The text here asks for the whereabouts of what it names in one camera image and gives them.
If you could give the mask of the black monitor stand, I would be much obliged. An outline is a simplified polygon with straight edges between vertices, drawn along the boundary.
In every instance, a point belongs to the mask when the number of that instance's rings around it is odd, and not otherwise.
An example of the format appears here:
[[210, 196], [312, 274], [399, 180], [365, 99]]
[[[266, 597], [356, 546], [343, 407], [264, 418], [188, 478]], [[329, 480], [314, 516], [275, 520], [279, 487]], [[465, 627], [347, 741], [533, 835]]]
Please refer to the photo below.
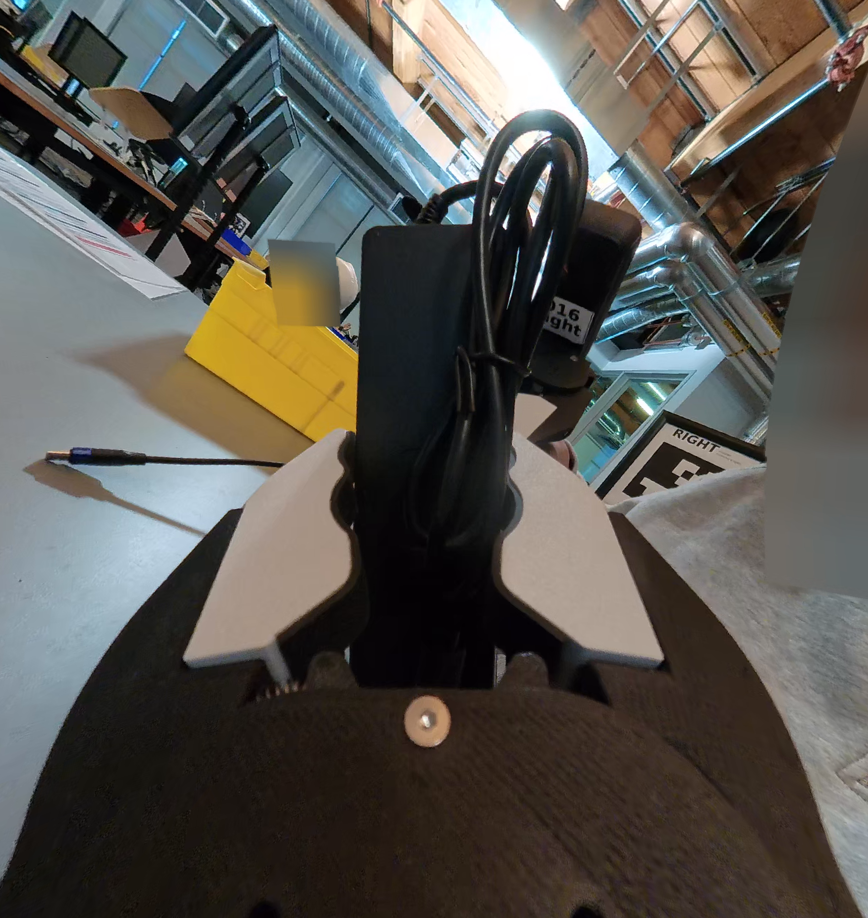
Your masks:
[[157, 261], [167, 245], [181, 229], [200, 192], [211, 179], [215, 178], [222, 163], [243, 137], [248, 124], [248, 116], [245, 109], [235, 103], [230, 107], [229, 115], [232, 116], [232, 122], [222, 135], [220, 142], [216, 145], [204, 165], [198, 168], [198, 173], [189, 182], [183, 194], [176, 200], [174, 211], [161, 226], [156, 239], [147, 248], [145, 256], [152, 262]]
[[220, 221], [206, 240], [204, 248], [191, 262], [189, 268], [183, 275], [183, 283], [192, 293], [197, 288], [198, 281], [207, 274], [213, 262], [217, 243], [221, 240], [222, 235], [230, 228], [231, 224], [234, 223], [240, 209], [249, 200], [268, 172], [267, 162], [262, 154], [256, 155], [253, 163], [253, 170], [245, 186], [239, 192], [238, 196], [236, 196], [232, 204], [224, 209]]

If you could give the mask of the red pipe valve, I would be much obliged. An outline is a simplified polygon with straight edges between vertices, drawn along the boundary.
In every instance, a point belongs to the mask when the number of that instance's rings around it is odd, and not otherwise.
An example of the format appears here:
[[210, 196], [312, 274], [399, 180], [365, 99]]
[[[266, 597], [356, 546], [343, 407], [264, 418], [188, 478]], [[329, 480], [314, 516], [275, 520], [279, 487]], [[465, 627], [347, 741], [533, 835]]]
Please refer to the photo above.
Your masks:
[[864, 60], [864, 42], [868, 38], [868, 25], [852, 31], [836, 46], [827, 63], [825, 76], [837, 92], [843, 91], [852, 81]]

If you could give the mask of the brown chair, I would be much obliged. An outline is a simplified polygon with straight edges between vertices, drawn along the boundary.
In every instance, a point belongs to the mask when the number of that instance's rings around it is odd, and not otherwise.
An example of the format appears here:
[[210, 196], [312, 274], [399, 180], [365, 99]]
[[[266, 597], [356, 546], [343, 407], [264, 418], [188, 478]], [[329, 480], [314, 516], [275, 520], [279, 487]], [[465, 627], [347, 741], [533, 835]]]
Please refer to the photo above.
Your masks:
[[114, 117], [136, 140], [159, 142], [172, 137], [172, 126], [139, 90], [94, 87], [90, 99]]

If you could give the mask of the large black monitor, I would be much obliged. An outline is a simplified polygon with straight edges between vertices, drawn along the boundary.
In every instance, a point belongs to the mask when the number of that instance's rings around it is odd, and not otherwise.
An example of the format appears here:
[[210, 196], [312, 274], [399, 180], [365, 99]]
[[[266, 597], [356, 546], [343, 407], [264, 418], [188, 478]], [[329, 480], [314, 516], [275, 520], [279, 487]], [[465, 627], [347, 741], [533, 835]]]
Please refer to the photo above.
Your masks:
[[179, 103], [171, 121], [183, 154], [204, 156], [215, 148], [219, 131], [233, 121], [233, 110], [252, 116], [282, 82], [279, 31], [256, 29], [192, 97]]

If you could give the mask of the silver insulated pipes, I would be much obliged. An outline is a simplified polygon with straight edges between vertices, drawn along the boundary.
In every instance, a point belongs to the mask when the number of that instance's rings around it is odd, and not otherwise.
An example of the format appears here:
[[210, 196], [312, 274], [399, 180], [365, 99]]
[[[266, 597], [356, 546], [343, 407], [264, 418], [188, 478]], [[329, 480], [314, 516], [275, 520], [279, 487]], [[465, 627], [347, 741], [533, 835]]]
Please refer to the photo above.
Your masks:
[[637, 248], [606, 322], [616, 338], [675, 308], [691, 313], [746, 382], [768, 399], [782, 333], [767, 296], [791, 293], [800, 258], [778, 259], [742, 269], [701, 223], [675, 185], [635, 142], [610, 167], [626, 201], [654, 230]]

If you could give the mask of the black power adapter brick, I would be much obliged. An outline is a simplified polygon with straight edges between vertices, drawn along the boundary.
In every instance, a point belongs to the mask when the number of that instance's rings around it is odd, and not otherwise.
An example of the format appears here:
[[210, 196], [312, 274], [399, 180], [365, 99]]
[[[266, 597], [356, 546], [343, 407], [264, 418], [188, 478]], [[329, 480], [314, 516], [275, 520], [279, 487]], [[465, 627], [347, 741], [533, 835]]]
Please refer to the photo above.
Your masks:
[[363, 687], [494, 686], [512, 421], [488, 386], [509, 367], [473, 340], [471, 262], [469, 226], [363, 237], [353, 462], [369, 619], [350, 649]]

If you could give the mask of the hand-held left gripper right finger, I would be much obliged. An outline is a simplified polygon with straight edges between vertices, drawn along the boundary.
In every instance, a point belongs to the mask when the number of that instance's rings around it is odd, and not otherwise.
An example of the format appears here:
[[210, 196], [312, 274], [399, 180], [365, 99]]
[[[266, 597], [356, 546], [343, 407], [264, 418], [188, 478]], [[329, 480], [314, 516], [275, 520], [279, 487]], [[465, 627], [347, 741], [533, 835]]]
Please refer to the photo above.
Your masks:
[[654, 672], [664, 664], [602, 499], [520, 434], [512, 437], [492, 570], [505, 674], [519, 656], [538, 657], [561, 686], [586, 665]]

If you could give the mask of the small black monitor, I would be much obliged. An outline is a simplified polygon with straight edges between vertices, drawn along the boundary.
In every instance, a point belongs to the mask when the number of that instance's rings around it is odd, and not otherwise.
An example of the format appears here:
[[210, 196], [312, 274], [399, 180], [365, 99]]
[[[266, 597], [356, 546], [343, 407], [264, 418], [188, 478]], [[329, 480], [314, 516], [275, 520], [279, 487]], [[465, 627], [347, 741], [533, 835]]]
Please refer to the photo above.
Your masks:
[[249, 220], [248, 234], [254, 236], [279, 202], [290, 190], [292, 182], [276, 168], [263, 178], [240, 209], [240, 216]]

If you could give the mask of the black usb cable blue plug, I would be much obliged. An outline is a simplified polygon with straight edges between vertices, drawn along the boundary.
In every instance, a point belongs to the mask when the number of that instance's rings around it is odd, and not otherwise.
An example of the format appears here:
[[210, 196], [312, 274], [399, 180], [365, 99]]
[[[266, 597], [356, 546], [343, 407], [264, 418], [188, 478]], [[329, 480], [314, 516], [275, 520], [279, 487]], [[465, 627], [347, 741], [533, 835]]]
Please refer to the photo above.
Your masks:
[[241, 458], [200, 458], [151, 455], [115, 449], [75, 447], [66, 451], [48, 451], [44, 457], [48, 463], [67, 464], [72, 466], [141, 466], [141, 465], [179, 465], [179, 466], [236, 466], [263, 469], [279, 469], [285, 463], [248, 460]]

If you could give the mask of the person's grey hoodie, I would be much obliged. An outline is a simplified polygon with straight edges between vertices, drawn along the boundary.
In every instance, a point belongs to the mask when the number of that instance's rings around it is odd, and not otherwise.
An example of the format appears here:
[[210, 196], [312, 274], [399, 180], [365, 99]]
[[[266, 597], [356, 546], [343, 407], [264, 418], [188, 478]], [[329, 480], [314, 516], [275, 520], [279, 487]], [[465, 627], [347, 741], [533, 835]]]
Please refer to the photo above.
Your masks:
[[868, 601], [769, 583], [766, 465], [614, 507], [717, 616], [781, 712], [832, 854], [868, 916], [868, 799], [842, 773], [868, 756]]

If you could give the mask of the white paper sheet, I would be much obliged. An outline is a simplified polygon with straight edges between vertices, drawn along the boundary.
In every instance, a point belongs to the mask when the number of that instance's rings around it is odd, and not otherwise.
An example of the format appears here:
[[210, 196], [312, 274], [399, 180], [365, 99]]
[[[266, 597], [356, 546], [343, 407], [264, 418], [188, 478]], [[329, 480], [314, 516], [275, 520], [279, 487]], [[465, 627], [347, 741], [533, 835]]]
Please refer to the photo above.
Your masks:
[[151, 300], [184, 287], [0, 146], [0, 198]]

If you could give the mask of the yellow plastic bin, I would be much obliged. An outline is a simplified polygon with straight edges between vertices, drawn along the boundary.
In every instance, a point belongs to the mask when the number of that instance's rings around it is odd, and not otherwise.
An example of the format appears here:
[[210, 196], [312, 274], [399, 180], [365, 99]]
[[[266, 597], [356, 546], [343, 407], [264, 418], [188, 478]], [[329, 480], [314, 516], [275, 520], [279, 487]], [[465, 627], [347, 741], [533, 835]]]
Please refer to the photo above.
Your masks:
[[357, 429], [357, 351], [330, 328], [279, 326], [247, 262], [233, 260], [184, 352], [313, 442]]

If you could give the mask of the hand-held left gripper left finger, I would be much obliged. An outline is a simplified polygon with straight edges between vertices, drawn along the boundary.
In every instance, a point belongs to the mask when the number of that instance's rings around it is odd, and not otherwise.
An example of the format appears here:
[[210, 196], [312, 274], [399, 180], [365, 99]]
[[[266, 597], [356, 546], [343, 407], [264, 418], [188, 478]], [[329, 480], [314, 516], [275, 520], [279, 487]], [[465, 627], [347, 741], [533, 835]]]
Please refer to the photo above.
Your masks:
[[359, 548], [337, 500], [352, 481], [352, 431], [337, 429], [246, 501], [183, 655], [192, 669], [260, 662], [302, 681], [283, 647], [357, 583]]

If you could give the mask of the black framed marker sign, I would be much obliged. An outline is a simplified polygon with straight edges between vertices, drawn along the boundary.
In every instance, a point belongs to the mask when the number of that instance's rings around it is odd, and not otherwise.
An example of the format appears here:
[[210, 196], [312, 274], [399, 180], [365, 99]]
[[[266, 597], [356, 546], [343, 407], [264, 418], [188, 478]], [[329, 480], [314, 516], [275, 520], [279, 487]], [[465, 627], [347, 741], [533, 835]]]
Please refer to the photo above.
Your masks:
[[591, 488], [613, 506], [764, 463], [761, 446], [663, 410], [641, 427]]

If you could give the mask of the distant black monitor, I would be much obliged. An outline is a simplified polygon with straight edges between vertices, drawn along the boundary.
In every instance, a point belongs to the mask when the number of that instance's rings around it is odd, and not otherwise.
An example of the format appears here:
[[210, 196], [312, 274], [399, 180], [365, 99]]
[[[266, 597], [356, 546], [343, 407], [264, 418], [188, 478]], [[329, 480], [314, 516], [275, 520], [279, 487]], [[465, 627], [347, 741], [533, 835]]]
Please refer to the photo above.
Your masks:
[[48, 57], [70, 80], [86, 88], [111, 86], [127, 61], [105, 34], [74, 11], [68, 13]]

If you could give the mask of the silver ventilation duct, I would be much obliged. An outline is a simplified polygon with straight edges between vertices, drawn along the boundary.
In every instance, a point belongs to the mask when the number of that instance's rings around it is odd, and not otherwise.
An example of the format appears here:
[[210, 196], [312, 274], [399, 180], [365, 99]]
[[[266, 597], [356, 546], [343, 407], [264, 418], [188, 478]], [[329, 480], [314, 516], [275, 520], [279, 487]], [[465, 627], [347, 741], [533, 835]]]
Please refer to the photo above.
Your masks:
[[279, 31], [293, 80], [339, 123], [399, 189], [424, 202], [478, 176], [467, 139], [453, 142], [331, 2], [238, 2], [246, 16]]

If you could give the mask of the wooden desk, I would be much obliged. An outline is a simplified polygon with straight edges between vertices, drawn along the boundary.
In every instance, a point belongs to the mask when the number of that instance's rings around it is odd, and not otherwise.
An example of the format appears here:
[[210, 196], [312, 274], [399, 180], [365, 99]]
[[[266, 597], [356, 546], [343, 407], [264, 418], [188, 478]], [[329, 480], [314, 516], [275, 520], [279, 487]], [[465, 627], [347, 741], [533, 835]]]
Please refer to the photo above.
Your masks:
[[0, 86], [4, 95], [16, 98], [21, 106], [31, 111], [24, 130], [30, 137], [27, 149], [33, 159], [38, 158], [42, 150], [51, 148], [90, 173], [95, 213], [101, 212], [101, 190], [106, 188], [114, 195], [113, 205], [105, 217], [109, 226], [117, 228], [132, 210], [142, 209], [159, 217], [175, 210], [175, 203], [168, 196], [132, 172], [109, 148], [96, 142], [81, 122], [1, 57]]

